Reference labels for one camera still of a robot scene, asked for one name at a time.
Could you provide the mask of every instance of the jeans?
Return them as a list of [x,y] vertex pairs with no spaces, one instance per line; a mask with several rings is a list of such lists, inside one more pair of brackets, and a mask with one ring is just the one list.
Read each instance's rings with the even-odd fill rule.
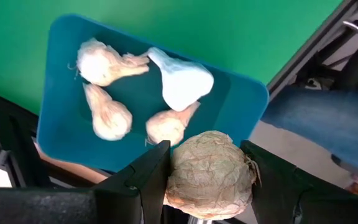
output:
[[270,102],[262,121],[303,136],[358,167],[358,91],[287,86]]

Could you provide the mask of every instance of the teal plastic tray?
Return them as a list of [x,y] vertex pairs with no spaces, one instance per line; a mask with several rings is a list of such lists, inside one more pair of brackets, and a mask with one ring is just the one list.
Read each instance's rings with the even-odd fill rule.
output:
[[150,47],[158,47],[171,57],[202,63],[213,74],[213,89],[200,99],[201,105],[190,120],[184,140],[207,130],[218,130],[230,135],[239,145],[241,140],[248,139],[266,108],[269,94],[257,80],[174,53],[91,19],[64,15],[51,25],[49,32],[37,135],[39,146],[52,158],[120,171],[151,147],[145,146],[146,121],[155,113],[169,109],[162,98],[160,70],[150,62],[148,73],[119,79],[104,88],[132,113],[131,132],[120,141],[97,137],[85,99],[84,80],[76,75],[76,70],[68,68],[68,65],[75,66],[81,43],[92,37],[120,54],[140,55]]

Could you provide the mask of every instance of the green backdrop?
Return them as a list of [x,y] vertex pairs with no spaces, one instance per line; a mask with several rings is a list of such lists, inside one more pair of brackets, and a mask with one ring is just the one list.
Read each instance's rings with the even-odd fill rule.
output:
[[78,13],[268,83],[341,0],[0,0],[0,96],[38,114],[48,28]]

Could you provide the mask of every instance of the papery garlic skin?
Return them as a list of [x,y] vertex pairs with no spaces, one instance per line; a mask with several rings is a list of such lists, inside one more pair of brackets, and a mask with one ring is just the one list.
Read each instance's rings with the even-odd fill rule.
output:
[[171,141],[171,146],[178,144],[183,139],[189,120],[199,106],[199,102],[194,102],[181,112],[168,110],[152,116],[146,122],[148,138],[156,144],[163,140]]
[[252,201],[252,162],[227,134],[193,136],[173,151],[164,204],[204,220],[232,218]]
[[149,61],[146,55],[120,56],[111,46],[92,38],[81,44],[77,67],[81,76],[90,83],[108,86],[119,78],[148,72]]
[[93,131],[101,139],[117,141],[131,130],[132,115],[120,102],[107,102],[92,117]]
[[171,58],[156,47],[148,56],[161,70],[162,96],[171,109],[183,111],[211,91],[214,78],[200,63]]
[[104,140],[122,139],[132,126],[132,115],[120,102],[113,101],[102,88],[84,85],[86,100],[92,111],[92,125],[95,134]]

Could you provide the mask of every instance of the white floor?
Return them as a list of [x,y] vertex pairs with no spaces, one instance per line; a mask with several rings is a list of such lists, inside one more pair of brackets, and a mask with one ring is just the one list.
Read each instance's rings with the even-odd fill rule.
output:
[[[330,158],[331,154],[327,150],[301,136],[259,122],[250,140],[304,171],[338,187],[347,187],[351,183],[350,173],[333,163]],[[246,224],[257,223],[251,206],[236,218]]]

